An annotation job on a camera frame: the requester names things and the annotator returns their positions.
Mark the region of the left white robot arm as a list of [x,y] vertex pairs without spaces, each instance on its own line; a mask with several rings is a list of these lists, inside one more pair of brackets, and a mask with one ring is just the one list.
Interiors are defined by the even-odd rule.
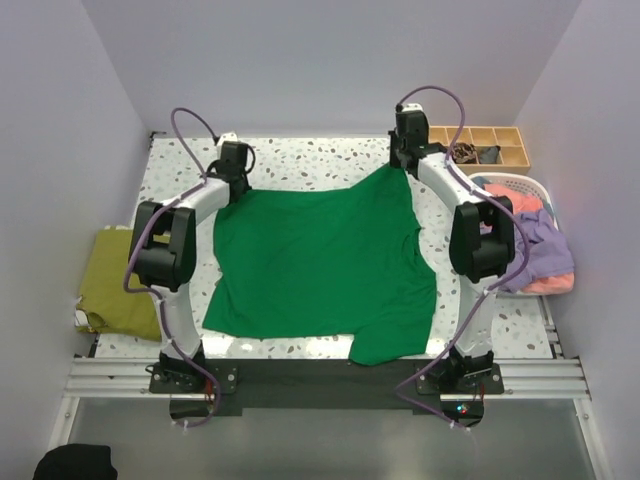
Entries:
[[255,165],[254,149],[234,133],[221,136],[216,153],[195,186],[138,205],[123,279],[125,292],[151,297],[162,335],[160,362],[177,362],[171,378],[185,392],[200,390],[207,380],[189,290],[197,266],[197,227],[250,190]]

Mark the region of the green t-shirt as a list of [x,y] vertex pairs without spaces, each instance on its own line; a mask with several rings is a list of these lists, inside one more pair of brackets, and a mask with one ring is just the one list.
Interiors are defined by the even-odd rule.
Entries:
[[348,335],[350,360],[366,366],[422,354],[437,281],[420,230],[407,176],[388,166],[344,189],[253,190],[216,215],[221,278],[203,326],[254,339]]

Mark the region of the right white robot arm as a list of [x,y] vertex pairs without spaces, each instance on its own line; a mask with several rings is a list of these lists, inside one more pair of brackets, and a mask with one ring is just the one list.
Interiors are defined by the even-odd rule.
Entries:
[[494,360],[491,338],[495,284],[515,256],[512,204],[477,186],[428,139],[427,117],[418,104],[398,105],[389,132],[390,165],[428,187],[452,213],[449,260],[460,282],[459,322],[447,351],[423,375],[469,392]]

